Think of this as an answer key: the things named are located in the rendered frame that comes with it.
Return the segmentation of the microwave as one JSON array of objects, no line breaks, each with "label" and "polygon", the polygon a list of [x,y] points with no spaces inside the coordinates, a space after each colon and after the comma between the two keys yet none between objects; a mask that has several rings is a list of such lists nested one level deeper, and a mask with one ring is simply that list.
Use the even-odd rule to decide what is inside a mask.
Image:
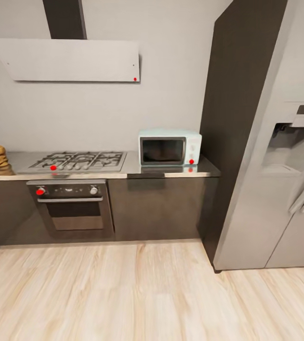
[{"label": "microwave", "polygon": [[201,141],[190,128],[140,129],[139,165],[196,165]]}]

